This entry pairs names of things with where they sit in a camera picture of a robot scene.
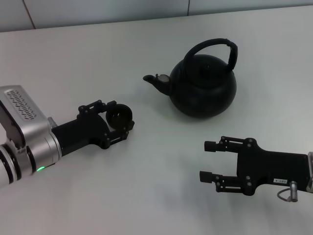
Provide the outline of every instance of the black kettle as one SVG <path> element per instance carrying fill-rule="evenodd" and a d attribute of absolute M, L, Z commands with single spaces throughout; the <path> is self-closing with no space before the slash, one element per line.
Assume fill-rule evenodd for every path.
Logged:
<path fill-rule="evenodd" d="M 211 55 L 195 55 L 200 50 L 225 44 L 230 47 L 228 64 Z M 225 111 L 233 101 L 237 85 L 233 69 L 238 48 L 228 39 L 211 39 L 193 47 L 167 75 L 147 75 L 143 80 L 168 95 L 184 114 L 208 118 Z"/>

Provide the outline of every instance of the tabletop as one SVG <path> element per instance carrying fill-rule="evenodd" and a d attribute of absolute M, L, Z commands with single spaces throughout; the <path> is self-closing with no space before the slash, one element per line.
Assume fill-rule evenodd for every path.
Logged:
<path fill-rule="evenodd" d="M 312 22 L 306 6 L 1 33 L 0 86 L 22 85 L 57 124 L 101 99 L 128 105 L 135 126 L 107 150 L 89 145 L 2 188 L 0 234 L 312 234 L 312 194 L 287 203 L 284 187 L 244 196 L 199 181 L 200 170 L 236 175 L 236 154 L 204 151 L 221 136 L 312 151 Z M 238 46 L 237 94 L 222 114 L 193 119 L 142 77 L 169 75 L 213 38 Z M 229 48 L 201 53 L 227 61 Z"/>

